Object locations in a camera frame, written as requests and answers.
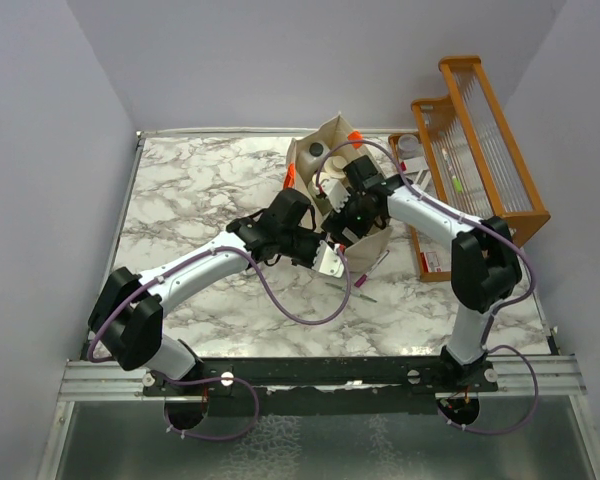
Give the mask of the beige bottle beige cap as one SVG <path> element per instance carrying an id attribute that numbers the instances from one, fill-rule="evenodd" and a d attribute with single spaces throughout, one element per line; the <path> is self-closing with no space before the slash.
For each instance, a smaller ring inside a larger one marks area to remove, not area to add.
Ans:
<path id="1" fill-rule="evenodd" d="M 345 157 L 339 155 L 333 155 L 326 159 L 323 172 L 330 177 L 343 179 L 346 177 L 344 168 L 347 166 L 348 161 Z"/>

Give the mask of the green marker pen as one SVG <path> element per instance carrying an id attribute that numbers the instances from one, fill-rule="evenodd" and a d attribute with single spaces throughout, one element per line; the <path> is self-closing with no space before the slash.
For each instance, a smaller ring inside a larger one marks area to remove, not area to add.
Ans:
<path id="1" fill-rule="evenodd" d="M 442 147 L 441 148 L 441 152 L 442 152 L 442 156 L 444 159 L 444 162 L 446 164 L 446 168 L 448 170 L 450 179 L 451 179 L 451 183 L 453 184 L 453 188 L 457 193 L 462 193 L 463 192 L 463 187 L 462 184 L 460 182 L 460 179 L 457 177 L 451 157 L 449 156 L 449 153 L 447 151 L 446 148 Z"/>

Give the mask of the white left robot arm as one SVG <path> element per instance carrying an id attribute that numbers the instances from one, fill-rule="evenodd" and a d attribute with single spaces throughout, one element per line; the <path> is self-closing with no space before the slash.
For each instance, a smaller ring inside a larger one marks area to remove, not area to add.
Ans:
<path id="1" fill-rule="evenodd" d="M 204 246 L 166 265 L 140 274 L 113 271 L 96 301 L 88 324 L 94 338 L 87 350 L 103 345 L 125 371 L 146 368 L 166 376 L 175 392 L 186 395 L 200 385 L 193 351 L 163 332 L 165 317 L 214 283 L 282 257 L 321 273 L 341 273 L 341 263 L 323 233 L 305 228 L 314 216 L 311 202 L 293 189 L 280 191 L 271 204 L 230 222 Z"/>

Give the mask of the white square bottle dark cap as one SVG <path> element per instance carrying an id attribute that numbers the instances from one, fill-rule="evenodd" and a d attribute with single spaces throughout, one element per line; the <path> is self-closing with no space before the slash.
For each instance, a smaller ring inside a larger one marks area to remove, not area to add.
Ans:
<path id="1" fill-rule="evenodd" d="M 302 149 L 296 159 L 298 173 L 304 178 L 311 178 L 321 165 L 329 147 L 324 142 L 312 142 Z"/>

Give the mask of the green bottle white cap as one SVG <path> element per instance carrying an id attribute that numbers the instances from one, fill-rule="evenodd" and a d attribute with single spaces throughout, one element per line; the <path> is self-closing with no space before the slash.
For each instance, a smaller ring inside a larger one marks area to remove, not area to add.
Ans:
<path id="1" fill-rule="evenodd" d="M 324 192 L 320 186 L 316 184 L 317 176 L 313 175 L 311 180 L 307 183 L 307 191 L 314 202 L 322 201 L 326 199 Z"/>

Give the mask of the wooden rack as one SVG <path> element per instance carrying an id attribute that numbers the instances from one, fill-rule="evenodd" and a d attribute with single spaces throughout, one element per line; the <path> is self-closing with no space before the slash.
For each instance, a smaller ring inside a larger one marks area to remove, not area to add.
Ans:
<path id="1" fill-rule="evenodd" d="M 436 194 L 474 216 L 498 216 L 522 247 L 550 219 L 478 56 L 450 56 L 438 68 L 448 94 L 415 100 L 411 110 Z M 441 148 L 463 187 L 457 193 Z"/>

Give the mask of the silver pen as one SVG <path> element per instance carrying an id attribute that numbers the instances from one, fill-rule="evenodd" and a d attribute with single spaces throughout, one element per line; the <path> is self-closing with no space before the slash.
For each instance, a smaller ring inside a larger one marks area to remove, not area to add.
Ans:
<path id="1" fill-rule="evenodd" d="M 326 282 L 325 285 L 328 286 L 328 287 L 330 287 L 330 288 L 336 289 L 338 291 L 342 291 L 342 292 L 346 292 L 347 291 L 347 287 L 344 286 L 344 285 L 338 285 L 338 284 L 334 284 L 334 283 L 330 283 L 330 282 Z M 350 296 L 354 297 L 354 298 L 359 298 L 359 299 L 362 299 L 364 301 L 371 302 L 371 303 L 376 303 L 377 302 L 376 299 L 374 299 L 374 298 L 372 298 L 372 297 L 370 297 L 368 295 L 365 295 L 364 293 L 362 293 L 359 289 L 357 289 L 355 287 L 352 287 L 350 289 Z"/>

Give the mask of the cream floral canvas bag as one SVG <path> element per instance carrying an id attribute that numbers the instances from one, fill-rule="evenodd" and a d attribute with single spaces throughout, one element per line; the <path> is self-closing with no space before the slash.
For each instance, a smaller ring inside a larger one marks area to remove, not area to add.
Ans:
<path id="1" fill-rule="evenodd" d="M 310 172 L 306 172 L 306 165 L 312 164 L 312 156 L 309 154 L 309 147 L 313 143 L 318 143 L 323 148 L 323 154 L 326 154 L 331 147 L 335 147 L 339 142 L 347 141 L 354 132 L 354 128 L 341 115 L 333 117 L 323 123 L 317 130 L 311 131 L 300 139 L 291 141 L 286 153 L 286 176 L 283 182 L 284 188 L 293 188 L 308 196 L 316 210 L 316 225 L 319 226 L 326 219 L 329 204 L 319 205 L 311 194 L 308 183 L 313 182 L 313 175 L 317 168 L 313 165 Z M 362 273 L 371 267 L 374 262 L 387 250 L 393 227 L 390 223 L 383 229 L 375 225 L 364 237 L 360 237 L 345 251 L 349 268 L 353 272 Z"/>

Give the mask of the small white box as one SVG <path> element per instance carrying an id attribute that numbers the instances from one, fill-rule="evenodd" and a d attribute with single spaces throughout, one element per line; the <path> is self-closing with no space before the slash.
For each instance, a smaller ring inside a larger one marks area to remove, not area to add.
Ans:
<path id="1" fill-rule="evenodd" d="M 432 175 L 424 156 L 418 156 L 401 161 L 403 171 L 409 180 L 423 191 L 428 189 Z"/>

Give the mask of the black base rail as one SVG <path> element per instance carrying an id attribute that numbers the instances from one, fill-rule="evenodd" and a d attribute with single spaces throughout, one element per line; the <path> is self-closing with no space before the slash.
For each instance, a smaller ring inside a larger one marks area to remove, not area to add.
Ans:
<path id="1" fill-rule="evenodd" d="M 215 416 L 433 414 L 435 397 L 494 392 L 492 362 L 456 368 L 438 356 L 205 358 L 178 386 L 157 378 L 150 399 Z"/>

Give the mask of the pink white pen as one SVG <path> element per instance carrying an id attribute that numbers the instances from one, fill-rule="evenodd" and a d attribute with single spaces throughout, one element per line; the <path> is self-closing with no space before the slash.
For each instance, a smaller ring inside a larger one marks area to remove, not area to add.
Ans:
<path id="1" fill-rule="evenodd" d="M 354 283 L 356 288 L 360 288 L 368 279 L 368 277 L 382 264 L 382 262 L 390 254 L 389 250 L 383 252 L 380 257 L 369 267 Z"/>

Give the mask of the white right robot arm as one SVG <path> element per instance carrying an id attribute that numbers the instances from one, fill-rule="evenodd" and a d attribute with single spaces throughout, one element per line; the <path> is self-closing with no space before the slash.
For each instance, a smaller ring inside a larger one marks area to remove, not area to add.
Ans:
<path id="1" fill-rule="evenodd" d="M 388 220 L 424 233 L 451 256 L 451 286 L 459 307 L 451 339 L 443 348 L 450 360 L 439 367 L 441 383 L 461 391 L 476 376 L 497 308 L 522 279 L 509 226 L 500 217 L 467 215 L 414 186 L 402 174 L 385 177 L 362 156 L 343 168 L 343 179 L 314 180 L 331 211 L 322 226 L 338 242 L 351 244 Z"/>

